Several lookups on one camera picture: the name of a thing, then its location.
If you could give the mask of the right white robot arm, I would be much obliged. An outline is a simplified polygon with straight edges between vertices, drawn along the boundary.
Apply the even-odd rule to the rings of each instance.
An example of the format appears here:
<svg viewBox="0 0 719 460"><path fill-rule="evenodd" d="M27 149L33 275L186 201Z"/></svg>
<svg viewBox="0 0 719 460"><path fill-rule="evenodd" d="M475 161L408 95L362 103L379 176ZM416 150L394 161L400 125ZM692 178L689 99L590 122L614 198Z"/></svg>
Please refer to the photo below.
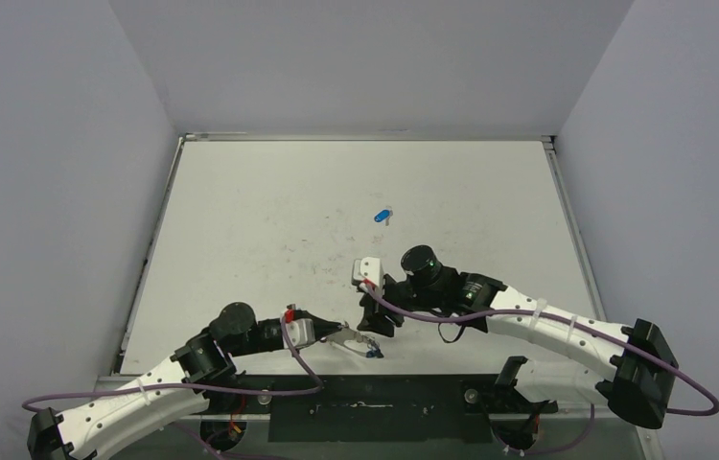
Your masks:
<svg viewBox="0 0 719 460"><path fill-rule="evenodd" d="M662 427L679 364L656 324L638 319L629 326L553 307L503 281L444 265L427 245L409 249L401 263L406 276L397 281L378 258L354 260L360 330L391 337L413 319L523 340L560 360L509 357L495 385L504 409L588 403L605 405L634 426Z"/></svg>

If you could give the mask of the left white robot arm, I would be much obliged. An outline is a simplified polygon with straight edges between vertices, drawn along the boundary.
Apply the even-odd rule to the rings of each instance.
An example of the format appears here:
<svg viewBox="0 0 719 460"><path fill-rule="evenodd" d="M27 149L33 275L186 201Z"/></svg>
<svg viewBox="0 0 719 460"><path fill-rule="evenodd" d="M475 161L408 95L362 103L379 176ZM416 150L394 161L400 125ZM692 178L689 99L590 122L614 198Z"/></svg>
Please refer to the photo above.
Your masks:
<svg viewBox="0 0 719 460"><path fill-rule="evenodd" d="M108 459L123 448L185 416L208 409L223 413L244 397L296 397L324 383L300 349L343 331L344 324L295 306L259 321L246 303L225 306L200 333L145 374L122 387L84 394L83 405L56 411L24 402L33 412L27 449L34 459ZM287 350L314 382L295 390L253 389L240 384L236 357Z"/></svg>

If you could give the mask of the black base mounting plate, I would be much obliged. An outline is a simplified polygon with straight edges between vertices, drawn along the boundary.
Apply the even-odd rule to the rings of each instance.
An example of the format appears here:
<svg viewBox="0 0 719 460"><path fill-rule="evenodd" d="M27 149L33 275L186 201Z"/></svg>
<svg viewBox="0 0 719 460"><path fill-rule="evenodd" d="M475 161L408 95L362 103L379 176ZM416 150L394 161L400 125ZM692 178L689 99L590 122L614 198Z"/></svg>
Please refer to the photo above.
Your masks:
<svg viewBox="0 0 719 460"><path fill-rule="evenodd" d="M514 383L490 375L326 376L323 389L296 396L304 376L242 376L254 396L221 395L202 414L199 435L222 450L235 447L259 423L268 440L295 442L490 443L494 416L505 416L506 433L529 437L538 416L557 412L550 400L532 402Z"/></svg>

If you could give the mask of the loose blue key tag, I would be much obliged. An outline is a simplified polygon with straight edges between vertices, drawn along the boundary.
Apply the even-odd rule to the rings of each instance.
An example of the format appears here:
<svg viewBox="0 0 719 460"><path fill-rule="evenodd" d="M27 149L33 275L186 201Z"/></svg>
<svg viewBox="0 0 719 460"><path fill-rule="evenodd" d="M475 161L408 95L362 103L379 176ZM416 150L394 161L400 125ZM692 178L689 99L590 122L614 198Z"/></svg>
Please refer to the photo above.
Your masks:
<svg viewBox="0 0 719 460"><path fill-rule="evenodd" d="M374 217L373 220L376 223L383 224L385 226L388 226L390 224L390 220L393 216L393 209L388 206L383 209L381 209Z"/></svg>

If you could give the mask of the aluminium table frame rail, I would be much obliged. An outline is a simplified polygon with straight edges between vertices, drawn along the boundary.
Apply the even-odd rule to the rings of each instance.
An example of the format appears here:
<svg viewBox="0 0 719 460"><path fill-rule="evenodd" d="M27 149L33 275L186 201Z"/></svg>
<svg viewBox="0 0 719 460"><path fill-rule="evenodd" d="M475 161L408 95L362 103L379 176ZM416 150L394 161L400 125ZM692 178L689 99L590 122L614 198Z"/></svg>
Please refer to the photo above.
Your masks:
<svg viewBox="0 0 719 460"><path fill-rule="evenodd" d="M581 229L576 220L576 216L569 198L568 189L566 187L564 175L560 167L557 149L555 148L555 137L548 135L542 136L540 138L540 141L544 146L546 160L555 184L557 195L561 202L563 213L568 226L568 231L572 238L575 253L578 259L578 264L580 265L581 272L585 280L586 289L590 297L591 305L593 306L596 317L598 319L605 320L606 312L604 310L598 285L594 277L589 254L582 238Z"/></svg>

